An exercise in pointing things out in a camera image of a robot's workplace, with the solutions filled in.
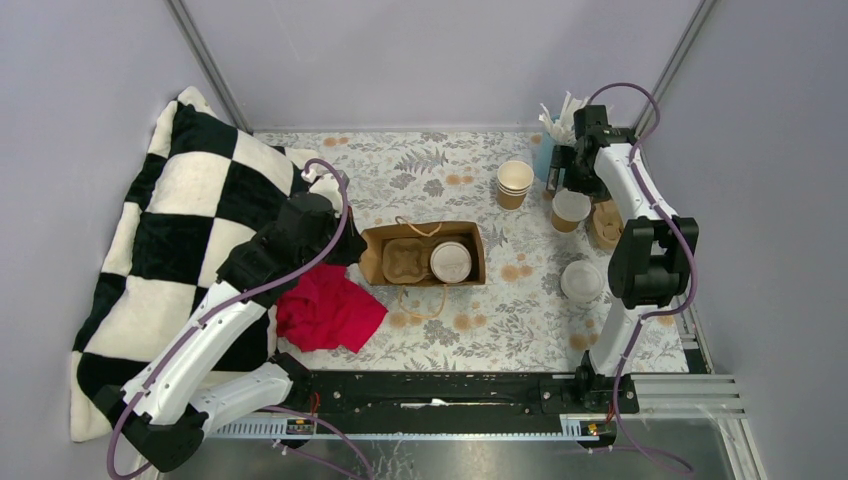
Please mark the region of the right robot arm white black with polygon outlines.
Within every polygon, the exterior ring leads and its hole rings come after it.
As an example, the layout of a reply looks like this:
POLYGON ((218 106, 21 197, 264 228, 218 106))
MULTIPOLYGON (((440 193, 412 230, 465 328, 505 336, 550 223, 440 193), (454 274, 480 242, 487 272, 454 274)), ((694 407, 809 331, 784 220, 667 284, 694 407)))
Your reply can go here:
POLYGON ((554 150, 550 185, 615 203, 623 230, 612 252, 607 283, 614 302, 598 342, 575 372, 573 396, 583 410, 597 412, 624 385, 629 356, 646 320, 694 290, 697 222, 679 216, 662 198, 641 161, 629 128, 610 125, 603 105, 573 115, 576 144, 554 150))

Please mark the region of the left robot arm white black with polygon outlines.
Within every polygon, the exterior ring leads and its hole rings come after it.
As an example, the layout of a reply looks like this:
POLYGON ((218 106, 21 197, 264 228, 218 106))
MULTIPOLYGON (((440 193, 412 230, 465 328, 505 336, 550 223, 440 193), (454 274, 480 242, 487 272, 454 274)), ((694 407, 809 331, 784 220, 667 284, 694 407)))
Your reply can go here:
POLYGON ((322 195, 299 193, 282 205, 276 220, 234 247, 164 350, 124 384, 106 384, 95 394, 95 405, 113 428, 108 451, 115 452, 124 437, 147 461, 139 473, 151 467, 169 472, 228 423, 279 404, 288 411, 304 407, 308 381, 277 359, 214 388, 200 384, 300 276, 322 263, 347 266, 358 260, 364 242, 351 215, 346 200, 335 208, 322 195))

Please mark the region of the brown cardboard cup carrier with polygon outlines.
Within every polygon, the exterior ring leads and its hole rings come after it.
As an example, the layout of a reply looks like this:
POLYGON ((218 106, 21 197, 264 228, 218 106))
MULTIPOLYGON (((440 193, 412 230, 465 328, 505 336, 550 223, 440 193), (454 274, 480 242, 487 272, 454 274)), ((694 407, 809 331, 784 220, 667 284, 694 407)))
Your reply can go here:
POLYGON ((390 284, 431 285, 435 282, 430 268, 434 243, 420 238, 396 238, 383 245, 382 273, 390 284))

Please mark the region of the green paper bag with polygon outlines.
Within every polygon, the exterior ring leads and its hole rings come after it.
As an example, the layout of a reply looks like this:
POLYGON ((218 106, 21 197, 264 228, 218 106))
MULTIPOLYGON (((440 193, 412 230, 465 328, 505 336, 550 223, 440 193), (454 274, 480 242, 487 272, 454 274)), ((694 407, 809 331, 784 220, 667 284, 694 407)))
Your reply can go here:
POLYGON ((398 291, 398 307, 405 314, 421 320, 429 320, 438 317, 448 300, 448 290, 452 287, 481 286, 486 283, 487 272, 485 263, 485 249, 478 225, 470 221, 438 221, 430 223, 413 223, 406 218, 397 216, 393 225, 374 227, 362 232, 362 237, 367 242, 367 250, 359 261, 359 269, 372 286, 395 286, 398 291), (382 273, 383 245, 387 240, 396 238, 420 238, 431 240, 433 249, 439 243, 445 241, 456 241, 464 245, 470 252, 472 258, 472 270, 468 278, 461 283, 445 284, 434 275, 435 282, 431 285, 397 285, 388 283, 382 273), (431 313, 415 307, 408 309, 404 304, 405 293, 411 288, 439 287, 442 289, 440 304, 431 313))

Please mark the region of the brown paper cup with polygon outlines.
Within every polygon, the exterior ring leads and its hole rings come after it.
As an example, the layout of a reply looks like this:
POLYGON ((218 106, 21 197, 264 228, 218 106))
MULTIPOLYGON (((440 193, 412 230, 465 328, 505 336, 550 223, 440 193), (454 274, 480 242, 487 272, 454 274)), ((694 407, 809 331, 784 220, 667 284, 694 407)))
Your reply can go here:
POLYGON ((551 214, 550 223, 552 227, 561 233, 570 233, 575 231, 579 225, 580 221, 572 221, 568 219, 563 219, 558 216, 555 212, 551 214))

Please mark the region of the white plastic cup lid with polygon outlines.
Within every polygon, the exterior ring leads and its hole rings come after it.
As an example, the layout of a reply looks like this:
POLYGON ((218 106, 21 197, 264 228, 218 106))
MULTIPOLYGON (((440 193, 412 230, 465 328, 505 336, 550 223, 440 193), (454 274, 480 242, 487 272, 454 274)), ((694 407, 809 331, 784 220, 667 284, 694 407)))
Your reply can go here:
POLYGON ((578 192, 562 189, 552 200, 554 215, 567 222, 579 223, 586 219, 591 212, 591 199, 578 192))

